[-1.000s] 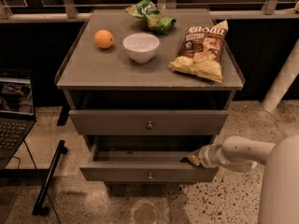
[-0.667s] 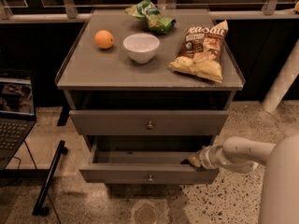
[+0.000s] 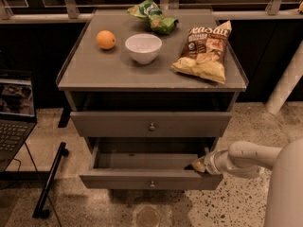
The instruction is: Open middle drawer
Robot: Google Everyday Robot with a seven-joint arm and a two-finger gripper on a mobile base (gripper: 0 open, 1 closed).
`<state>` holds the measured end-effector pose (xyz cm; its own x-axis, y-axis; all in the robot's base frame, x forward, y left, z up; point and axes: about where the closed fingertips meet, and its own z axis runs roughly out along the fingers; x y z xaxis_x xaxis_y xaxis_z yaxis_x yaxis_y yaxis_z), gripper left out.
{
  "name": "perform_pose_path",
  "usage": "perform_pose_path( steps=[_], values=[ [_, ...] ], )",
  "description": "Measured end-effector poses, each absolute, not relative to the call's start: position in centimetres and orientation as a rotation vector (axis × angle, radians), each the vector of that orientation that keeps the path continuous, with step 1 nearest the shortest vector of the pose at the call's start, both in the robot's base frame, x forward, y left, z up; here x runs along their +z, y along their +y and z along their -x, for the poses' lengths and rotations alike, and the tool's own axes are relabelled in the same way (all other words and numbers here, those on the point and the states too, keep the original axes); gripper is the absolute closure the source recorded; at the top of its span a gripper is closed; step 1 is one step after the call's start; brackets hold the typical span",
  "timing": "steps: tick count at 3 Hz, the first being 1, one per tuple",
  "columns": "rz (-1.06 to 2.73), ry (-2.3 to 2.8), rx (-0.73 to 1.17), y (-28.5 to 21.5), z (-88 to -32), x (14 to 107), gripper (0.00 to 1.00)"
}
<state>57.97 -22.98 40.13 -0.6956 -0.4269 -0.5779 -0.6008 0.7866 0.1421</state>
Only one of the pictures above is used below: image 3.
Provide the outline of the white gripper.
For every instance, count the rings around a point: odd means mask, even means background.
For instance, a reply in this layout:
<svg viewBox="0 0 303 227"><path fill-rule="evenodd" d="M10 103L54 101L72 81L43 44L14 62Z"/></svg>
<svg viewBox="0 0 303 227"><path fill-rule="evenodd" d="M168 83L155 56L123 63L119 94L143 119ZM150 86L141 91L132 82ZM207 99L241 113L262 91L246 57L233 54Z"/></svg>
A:
<svg viewBox="0 0 303 227"><path fill-rule="evenodd" d="M228 171L228 151L211 151L205 158L201 157L191 163L194 170L200 173L207 171L211 175L220 175Z"/></svg>

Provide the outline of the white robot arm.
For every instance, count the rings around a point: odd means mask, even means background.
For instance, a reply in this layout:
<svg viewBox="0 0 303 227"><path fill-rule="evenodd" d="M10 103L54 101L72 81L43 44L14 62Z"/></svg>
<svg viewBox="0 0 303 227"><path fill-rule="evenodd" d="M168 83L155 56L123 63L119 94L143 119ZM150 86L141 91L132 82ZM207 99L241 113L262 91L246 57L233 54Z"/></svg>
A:
<svg viewBox="0 0 303 227"><path fill-rule="evenodd" d="M262 168L272 171L264 227L303 227L303 139L283 148L237 141L226 150L214 150L191 163L200 173L229 173L256 178Z"/></svg>

